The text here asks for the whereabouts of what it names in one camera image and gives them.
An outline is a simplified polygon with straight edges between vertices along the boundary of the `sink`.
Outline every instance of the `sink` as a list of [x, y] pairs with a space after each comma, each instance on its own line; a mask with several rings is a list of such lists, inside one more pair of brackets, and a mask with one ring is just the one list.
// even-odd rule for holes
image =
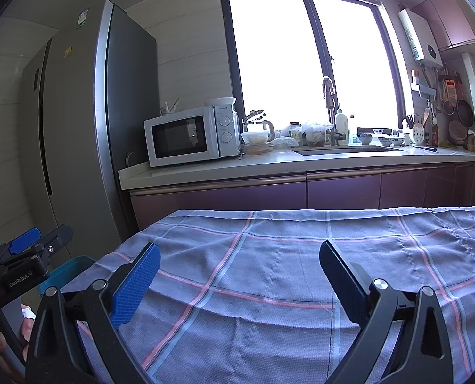
[[382, 153], [399, 151], [398, 149], [383, 146], [331, 146], [331, 147], [302, 147], [293, 149], [303, 156], [338, 155], [341, 153]]

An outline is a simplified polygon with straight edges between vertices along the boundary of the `plaid tablecloth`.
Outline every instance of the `plaid tablecloth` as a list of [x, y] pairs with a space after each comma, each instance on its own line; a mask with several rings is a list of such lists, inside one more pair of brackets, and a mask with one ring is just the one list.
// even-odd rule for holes
[[[330, 238], [372, 278], [437, 290], [455, 382], [475, 368], [475, 207], [363, 211], [179, 210], [125, 241], [64, 291], [108, 278], [147, 242], [161, 267], [120, 332], [154, 382], [318, 383], [353, 342], [352, 324], [320, 268]], [[83, 328], [100, 379], [110, 378]], [[381, 377], [399, 325], [369, 382]]]

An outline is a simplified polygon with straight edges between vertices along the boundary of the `hand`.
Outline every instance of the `hand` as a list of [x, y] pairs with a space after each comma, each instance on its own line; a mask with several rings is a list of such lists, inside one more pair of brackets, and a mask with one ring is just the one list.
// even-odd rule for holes
[[[31, 309], [29, 306], [22, 305], [22, 309]], [[22, 322], [22, 326], [20, 327], [20, 333], [22, 333], [22, 336], [24, 339], [29, 342], [29, 339], [31, 338], [31, 331], [33, 329], [34, 325], [34, 320], [29, 319], [29, 318], [24, 318], [24, 321]], [[1, 368], [10, 376], [10, 378], [15, 381], [15, 382], [24, 382], [24, 377], [21, 377], [16, 371], [12, 370], [10, 366], [6, 363], [6, 361], [2, 357], [2, 352], [6, 348], [6, 340], [4, 338], [4, 335], [0, 332], [0, 366]], [[27, 351], [29, 349], [29, 344], [27, 344], [24, 347], [24, 350], [22, 351], [22, 357], [24, 360], [27, 359]]]

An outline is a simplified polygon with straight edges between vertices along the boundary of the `teal plastic bin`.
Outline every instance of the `teal plastic bin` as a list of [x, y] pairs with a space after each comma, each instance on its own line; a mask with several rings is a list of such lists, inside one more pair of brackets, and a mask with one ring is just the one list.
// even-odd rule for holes
[[38, 285], [40, 297], [43, 296], [48, 287], [56, 286], [58, 289], [61, 289], [65, 284], [74, 280], [79, 274], [90, 268], [93, 263], [95, 263], [95, 260], [91, 257], [80, 255], [61, 264], [58, 268], [50, 272], [50, 277], [46, 281]]

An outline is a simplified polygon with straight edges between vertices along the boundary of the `kettle handle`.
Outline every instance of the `kettle handle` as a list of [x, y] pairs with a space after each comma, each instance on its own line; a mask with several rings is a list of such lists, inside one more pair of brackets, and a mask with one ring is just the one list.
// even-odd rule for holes
[[269, 131], [270, 131], [270, 135], [267, 138], [267, 142], [269, 143], [270, 141], [273, 141], [273, 139], [275, 138], [275, 127], [273, 127], [273, 123], [271, 121], [262, 120], [262, 128], [264, 130], [267, 130], [268, 129], [267, 127], [269, 127]]

